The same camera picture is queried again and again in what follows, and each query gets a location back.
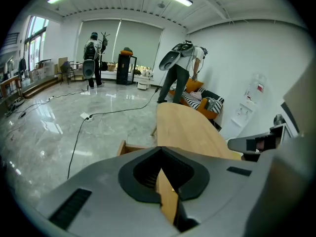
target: backpack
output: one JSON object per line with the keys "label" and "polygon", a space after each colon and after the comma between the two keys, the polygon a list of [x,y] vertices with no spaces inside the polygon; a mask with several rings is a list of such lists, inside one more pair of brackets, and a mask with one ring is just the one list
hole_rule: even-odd
{"label": "backpack", "polygon": [[85,60],[96,60],[98,58],[98,53],[95,50],[93,42],[90,42],[85,49],[84,59]]}

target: gray window blind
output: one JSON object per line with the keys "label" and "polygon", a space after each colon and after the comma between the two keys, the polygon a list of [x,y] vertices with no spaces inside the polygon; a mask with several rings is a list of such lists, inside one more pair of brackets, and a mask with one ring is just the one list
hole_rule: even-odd
{"label": "gray window blind", "polygon": [[130,22],[121,22],[114,49],[113,60],[118,61],[120,52],[129,47],[137,57],[137,65],[152,68],[154,66],[162,29]]}
{"label": "gray window blind", "polygon": [[105,49],[102,55],[102,61],[112,61],[112,54],[114,48],[115,36],[117,34],[119,27],[119,20],[94,20],[83,22],[81,31],[78,39],[78,47],[77,47],[77,59],[76,61],[83,61],[83,48],[88,39],[91,36],[91,33],[97,32],[98,39],[102,40],[103,35],[101,34],[106,32],[106,34],[111,34],[107,36],[109,41],[107,48]]}

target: orange pillow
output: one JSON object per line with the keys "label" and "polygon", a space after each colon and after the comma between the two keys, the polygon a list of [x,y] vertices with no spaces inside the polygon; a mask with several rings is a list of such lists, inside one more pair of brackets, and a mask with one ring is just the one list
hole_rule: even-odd
{"label": "orange pillow", "polygon": [[133,55],[133,52],[130,52],[130,51],[126,51],[126,50],[122,50],[121,52],[121,55]]}
{"label": "orange pillow", "polygon": [[188,82],[187,82],[187,89],[186,91],[188,93],[197,90],[198,88],[200,88],[203,85],[203,82],[201,81],[193,81],[191,78],[189,78]]}

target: white shirt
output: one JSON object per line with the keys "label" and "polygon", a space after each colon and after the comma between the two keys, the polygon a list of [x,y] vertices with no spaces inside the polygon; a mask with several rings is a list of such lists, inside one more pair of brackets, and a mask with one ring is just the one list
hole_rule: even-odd
{"label": "white shirt", "polygon": [[190,71],[190,69],[193,67],[192,62],[195,61],[196,58],[200,60],[200,62],[203,60],[204,57],[204,51],[199,46],[194,47],[194,52],[191,56],[188,57],[180,57],[179,61],[176,63],[180,67],[184,68],[187,71]]}
{"label": "white shirt", "polygon": [[89,40],[87,41],[87,43],[84,45],[83,58],[84,58],[84,55],[85,55],[85,49],[87,48],[87,46],[88,46],[91,42],[92,42],[93,45],[94,45],[95,52],[98,54],[98,52],[100,51],[100,50],[99,50],[99,49],[101,49],[101,43],[100,43],[100,41],[94,40],[94,39],[89,39]]}

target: wooden platform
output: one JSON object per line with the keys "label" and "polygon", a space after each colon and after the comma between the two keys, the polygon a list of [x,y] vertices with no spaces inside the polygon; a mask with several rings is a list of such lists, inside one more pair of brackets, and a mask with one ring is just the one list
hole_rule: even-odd
{"label": "wooden platform", "polygon": [[51,80],[48,80],[46,82],[43,82],[41,84],[35,85],[27,89],[26,91],[22,92],[22,95],[23,97],[30,99],[34,97],[35,95],[39,94],[40,92],[42,92],[43,90],[57,84],[58,82],[60,81],[59,80],[57,81],[57,78],[52,78]]}

